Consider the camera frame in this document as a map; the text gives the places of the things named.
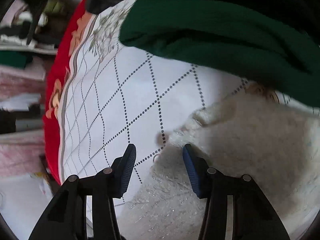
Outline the green folded sweater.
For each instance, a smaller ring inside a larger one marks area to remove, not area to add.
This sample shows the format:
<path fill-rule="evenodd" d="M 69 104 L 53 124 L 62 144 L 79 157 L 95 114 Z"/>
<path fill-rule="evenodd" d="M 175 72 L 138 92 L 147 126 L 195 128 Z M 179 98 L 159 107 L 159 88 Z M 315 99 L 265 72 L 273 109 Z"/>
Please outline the green folded sweater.
<path fill-rule="evenodd" d="M 136 0 L 120 42 L 222 70 L 319 106 L 319 46 L 251 9 L 206 0 Z"/>

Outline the clothes rack with garments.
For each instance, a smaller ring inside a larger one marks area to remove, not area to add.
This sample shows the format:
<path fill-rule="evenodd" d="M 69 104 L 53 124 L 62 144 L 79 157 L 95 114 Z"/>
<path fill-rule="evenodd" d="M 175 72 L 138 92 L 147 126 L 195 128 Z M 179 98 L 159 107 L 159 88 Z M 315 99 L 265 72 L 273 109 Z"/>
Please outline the clothes rack with garments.
<path fill-rule="evenodd" d="M 75 8 L 73 0 L 1 0 L 1 133 L 39 125 L 46 77 Z"/>

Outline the red floral blanket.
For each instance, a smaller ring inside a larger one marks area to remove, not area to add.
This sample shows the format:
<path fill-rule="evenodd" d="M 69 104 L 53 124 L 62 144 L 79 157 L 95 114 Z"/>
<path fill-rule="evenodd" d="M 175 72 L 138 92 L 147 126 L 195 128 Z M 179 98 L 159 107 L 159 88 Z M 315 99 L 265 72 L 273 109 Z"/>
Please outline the red floral blanket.
<path fill-rule="evenodd" d="M 71 133 L 65 133 L 64 123 L 69 122 L 65 116 L 69 84 L 77 73 L 73 61 L 77 59 L 79 51 L 84 55 L 88 53 L 82 47 L 86 45 L 94 27 L 91 20 L 96 18 L 86 11 L 86 1 L 82 0 L 76 7 L 47 76 L 46 113 L 43 117 L 45 150 L 48 167 L 59 185 L 63 183 L 61 148 L 65 146 L 67 137 L 72 136 Z"/>

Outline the white diamond-pattern mat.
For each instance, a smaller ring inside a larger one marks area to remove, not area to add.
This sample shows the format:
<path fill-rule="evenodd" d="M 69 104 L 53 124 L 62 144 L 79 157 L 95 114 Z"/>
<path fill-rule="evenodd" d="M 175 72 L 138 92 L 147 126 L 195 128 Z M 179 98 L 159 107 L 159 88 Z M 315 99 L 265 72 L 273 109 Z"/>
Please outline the white diamond-pattern mat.
<path fill-rule="evenodd" d="M 124 196 L 115 200 L 121 230 L 165 238 L 183 229 L 197 233 L 205 203 L 188 187 L 182 151 L 169 135 L 193 111 L 255 84 L 219 70 L 167 60 L 123 46 L 120 25 L 136 0 L 89 15 L 71 54 L 71 74 L 56 113 L 60 125 L 60 181 L 93 176 L 136 146 L 135 166 Z"/>

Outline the white tweed cardigan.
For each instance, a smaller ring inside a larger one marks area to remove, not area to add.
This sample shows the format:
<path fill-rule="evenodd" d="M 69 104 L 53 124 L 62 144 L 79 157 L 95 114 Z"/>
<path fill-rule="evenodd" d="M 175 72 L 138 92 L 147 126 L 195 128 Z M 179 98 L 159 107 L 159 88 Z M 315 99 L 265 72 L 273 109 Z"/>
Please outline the white tweed cardigan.
<path fill-rule="evenodd" d="M 191 189 L 182 148 L 228 176 L 249 174 L 291 239 L 319 211 L 319 117 L 250 94 L 195 111 L 171 133 L 149 174 L 118 218 L 126 239 L 196 239 L 204 200 Z"/>

